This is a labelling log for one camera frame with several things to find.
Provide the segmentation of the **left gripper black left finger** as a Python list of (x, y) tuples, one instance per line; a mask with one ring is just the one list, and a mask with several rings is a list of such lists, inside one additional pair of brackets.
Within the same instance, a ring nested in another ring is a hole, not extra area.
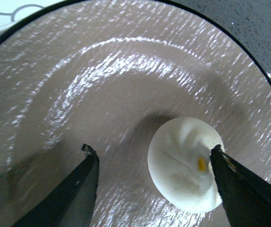
[(85, 159), (14, 227), (89, 227), (99, 181), (99, 157), (83, 144)]

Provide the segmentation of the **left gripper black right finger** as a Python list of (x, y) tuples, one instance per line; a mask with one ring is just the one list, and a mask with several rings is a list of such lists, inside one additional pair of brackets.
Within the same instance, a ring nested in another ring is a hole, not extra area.
[(232, 227), (271, 227), (271, 184), (225, 154), (211, 150), (212, 169)]

